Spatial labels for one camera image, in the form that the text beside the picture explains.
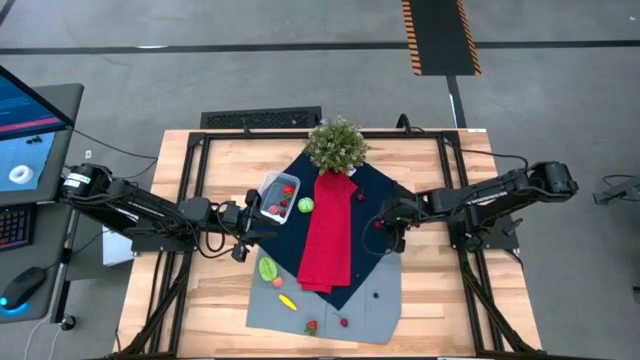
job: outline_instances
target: plastic box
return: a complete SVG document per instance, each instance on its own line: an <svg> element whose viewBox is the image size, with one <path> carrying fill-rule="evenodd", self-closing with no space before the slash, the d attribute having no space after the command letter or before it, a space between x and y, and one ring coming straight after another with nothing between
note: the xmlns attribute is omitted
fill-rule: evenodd
<svg viewBox="0 0 640 360"><path fill-rule="evenodd" d="M285 187L287 185L293 186L294 188L291 198L287 198L284 193ZM269 218L277 221L280 224L284 224L285 222L287 222L289 214L294 208L299 189L300 179L298 179L296 176L277 171L270 172L264 179L264 183L262 183L262 186L260 186L260 190L258 190L260 196L262 196L262 206L260 207L260 212L262 213L262 215L268 216ZM287 206L281 205L282 200L287 201ZM269 211L272 206L275 206L274 209L277 209L277 212L275 214Z"/></svg>

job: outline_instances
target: black floor stripe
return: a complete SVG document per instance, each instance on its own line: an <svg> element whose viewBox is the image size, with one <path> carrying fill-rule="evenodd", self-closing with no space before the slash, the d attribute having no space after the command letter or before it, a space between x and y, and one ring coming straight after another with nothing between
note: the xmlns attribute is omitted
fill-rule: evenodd
<svg viewBox="0 0 640 360"><path fill-rule="evenodd" d="M454 125L457 128L465 129L467 127L467 120L464 117L462 98L460 97L460 89L458 88L458 81L455 76L447 76L447 88L449 89L449 95L451 96L451 103L453 105Z"/></svg>
<svg viewBox="0 0 640 360"><path fill-rule="evenodd" d="M585 40L585 41L480 41L478 49L558 49L558 48L608 48L638 47L640 40Z"/></svg>
<svg viewBox="0 0 640 360"><path fill-rule="evenodd" d="M606 41L528 41L476 42L478 49L555 49L555 48L611 48L640 47L640 40ZM171 45L162 48L135 46L64 47L64 48L5 48L0 55L108 55L108 54L179 54L317 50L407 50L406 41L382 42L317 42L289 44L231 44L231 45Z"/></svg>
<svg viewBox="0 0 640 360"><path fill-rule="evenodd" d="M2 10L0 10L0 26L2 26L4 19L6 19L7 15L9 15L9 11L11 11L11 8L13 7L13 4L15 4L15 2L16 0L7 0L7 2L4 3Z"/></svg>
<svg viewBox="0 0 640 360"><path fill-rule="evenodd" d="M419 68L414 72L422 76L480 73L461 1L408 0L403 2L403 12L410 15L409 20L405 17L407 34L415 35L409 39L409 48L418 53Z"/></svg>
<svg viewBox="0 0 640 360"><path fill-rule="evenodd" d="M141 48L135 46L80 48L6 48L0 49L0 55L174 54L315 50L406 50L408 48L409 44L406 41L315 42L237 45L171 45L158 48Z"/></svg>

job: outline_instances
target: computer mouse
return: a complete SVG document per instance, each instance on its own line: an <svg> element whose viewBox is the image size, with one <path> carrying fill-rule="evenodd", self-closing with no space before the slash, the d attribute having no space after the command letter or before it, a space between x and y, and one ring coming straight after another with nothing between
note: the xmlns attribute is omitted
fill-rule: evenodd
<svg viewBox="0 0 640 360"><path fill-rule="evenodd" d="M38 290L45 278L46 272L42 268L34 266L25 270L4 289L0 305L6 310L19 308Z"/></svg>

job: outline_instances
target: red cloth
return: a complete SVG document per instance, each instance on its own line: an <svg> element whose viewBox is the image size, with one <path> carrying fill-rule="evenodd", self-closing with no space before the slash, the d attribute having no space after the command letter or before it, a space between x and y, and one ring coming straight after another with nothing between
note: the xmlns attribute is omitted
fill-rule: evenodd
<svg viewBox="0 0 640 360"><path fill-rule="evenodd" d="M357 186L345 174L326 172L314 185L314 208L298 282L302 290L331 293L351 284L351 195Z"/></svg>

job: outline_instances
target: gray concrete floor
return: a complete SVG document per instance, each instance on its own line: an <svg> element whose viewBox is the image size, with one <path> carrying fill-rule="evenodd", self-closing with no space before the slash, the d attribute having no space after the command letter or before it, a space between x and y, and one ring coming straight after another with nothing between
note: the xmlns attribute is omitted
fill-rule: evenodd
<svg viewBox="0 0 640 360"><path fill-rule="evenodd" d="M632 0L465 1L477 41L640 38ZM399 1L135 2L17 0L0 47L139 46L404 40ZM580 193L521 211L525 276L543 346L556 354L636 359L640 353L640 230L636 204L596 207L591 192L611 173L640 173L640 49L481 50L484 75L458 78L469 127L486 127L496 152L566 162ZM365 126L400 112L422 127L451 127L442 77L415 77L407 51L2 56L32 86L86 87L78 129L115 146L157 154L165 129L195 128L202 111L321 105ZM116 174L145 161L74 137ZM500 171L519 164L497 161ZM152 175L142 177L148 187ZM68 312L78 328L54 359L102 356L127 285L126 271L75 282ZM0 326L2 358L22 358L35 323ZM43 325L31 359L46 359L57 328Z"/></svg>

